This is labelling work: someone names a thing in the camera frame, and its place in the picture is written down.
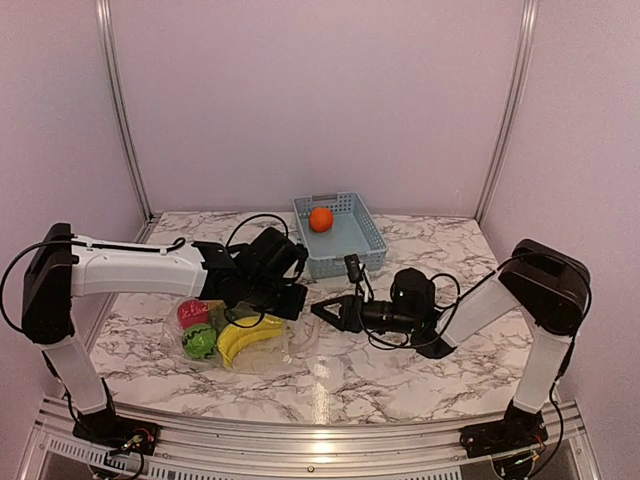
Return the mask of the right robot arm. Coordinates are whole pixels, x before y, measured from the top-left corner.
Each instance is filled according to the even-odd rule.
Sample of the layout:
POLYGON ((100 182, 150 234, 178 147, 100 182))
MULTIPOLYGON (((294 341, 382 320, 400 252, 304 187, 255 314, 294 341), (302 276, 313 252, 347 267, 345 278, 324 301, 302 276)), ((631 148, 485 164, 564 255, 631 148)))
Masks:
POLYGON ((402 348, 429 359, 453 353, 467 339, 507 313, 520 309, 534 321, 533 344, 495 438, 515 448, 534 431, 534 419, 564 375, 581 324, 591 308, 591 275, 580 261, 530 239, 447 307, 437 305, 433 278, 415 268, 398 271, 387 301, 377 300, 366 268, 355 255, 345 258, 350 295, 317 302, 311 312, 339 331, 367 334, 377 346, 392 348, 383 333, 407 336, 402 348))

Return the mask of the clear zip top bag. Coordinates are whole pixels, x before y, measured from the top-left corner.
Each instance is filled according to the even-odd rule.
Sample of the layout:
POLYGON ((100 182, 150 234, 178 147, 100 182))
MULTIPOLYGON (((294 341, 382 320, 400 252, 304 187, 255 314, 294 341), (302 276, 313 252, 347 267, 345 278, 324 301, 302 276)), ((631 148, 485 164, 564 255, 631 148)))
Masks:
POLYGON ((162 326, 161 344, 197 368, 262 374, 285 369, 317 345, 316 320, 301 323, 260 313, 246 304, 180 300, 162 326))

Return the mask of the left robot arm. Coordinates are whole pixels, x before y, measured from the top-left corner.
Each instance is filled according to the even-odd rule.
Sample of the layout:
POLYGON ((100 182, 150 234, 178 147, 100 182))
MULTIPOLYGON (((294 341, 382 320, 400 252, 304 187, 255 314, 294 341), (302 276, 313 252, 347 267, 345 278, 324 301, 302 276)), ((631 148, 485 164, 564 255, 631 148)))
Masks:
POLYGON ((169 246, 105 243, 76 236, 70 225, 51 227, 34 245, 23 281, 21 329, 38 345, 86 426, 106 445, 125 438, 126 423, 109 409, 109 395, 83 342, 76 336, 72 300, 93 294, 161 293, 239 303, 286 320, 298 318, 307 289, 308 251, 273 227, 252 242, 178 240, 169 246))

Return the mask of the red fake fruit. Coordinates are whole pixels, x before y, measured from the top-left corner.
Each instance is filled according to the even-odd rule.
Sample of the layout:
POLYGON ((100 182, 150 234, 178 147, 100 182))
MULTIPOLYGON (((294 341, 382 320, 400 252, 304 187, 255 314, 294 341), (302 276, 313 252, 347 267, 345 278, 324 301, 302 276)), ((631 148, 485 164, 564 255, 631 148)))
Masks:
POLYGON ((197 299, 186 300, 178 306, 177 318, 184 330, 196 324, 206 324, 209 322, 208 305, 197 299))

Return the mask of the yellow fake bananas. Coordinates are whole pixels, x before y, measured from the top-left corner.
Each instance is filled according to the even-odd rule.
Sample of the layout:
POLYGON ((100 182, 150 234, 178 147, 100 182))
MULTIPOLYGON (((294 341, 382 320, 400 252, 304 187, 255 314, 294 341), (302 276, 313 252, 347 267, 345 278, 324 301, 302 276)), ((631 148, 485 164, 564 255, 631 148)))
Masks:
POLYGON ((218 335, 217 350, 225 368, 231 368, 235 357, 246 347, 271 340, 283 334, 285 322, 271 315, 254 315, 228 324, 218 335))

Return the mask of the orange fake fruit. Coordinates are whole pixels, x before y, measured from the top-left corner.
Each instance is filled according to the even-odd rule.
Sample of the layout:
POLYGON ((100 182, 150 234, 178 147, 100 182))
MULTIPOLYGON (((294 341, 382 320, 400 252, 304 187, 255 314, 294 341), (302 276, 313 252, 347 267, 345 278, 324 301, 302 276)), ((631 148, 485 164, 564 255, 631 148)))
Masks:
POLYGON ((329 208, 316 207, 309 215, 309 228, 315 233, 329 231, 334 224, 334 215, 329 208))

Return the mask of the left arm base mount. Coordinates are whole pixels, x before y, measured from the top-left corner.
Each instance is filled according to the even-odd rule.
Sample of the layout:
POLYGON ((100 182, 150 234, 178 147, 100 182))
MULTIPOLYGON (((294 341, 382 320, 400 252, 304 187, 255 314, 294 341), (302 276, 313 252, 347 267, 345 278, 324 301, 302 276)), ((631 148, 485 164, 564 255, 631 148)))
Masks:
POLYGON ((78 414, 73 428, 76 438, 116 450, 139 435, 142 439, 136 446, 144 455, 154 453, 159 433, 160 427, 155 423, 122 417, 111 410, 78 414))

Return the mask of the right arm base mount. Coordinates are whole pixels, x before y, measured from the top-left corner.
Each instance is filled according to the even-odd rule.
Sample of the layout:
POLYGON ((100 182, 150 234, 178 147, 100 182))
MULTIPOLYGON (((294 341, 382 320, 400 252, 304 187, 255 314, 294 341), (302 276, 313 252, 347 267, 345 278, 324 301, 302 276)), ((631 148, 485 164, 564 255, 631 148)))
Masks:
POLYGON ((459 442, 469 458, 477 458, 545 443, 547 439, 542 412, 530 413, 510 402, 500 420, 463 427, 459 442))

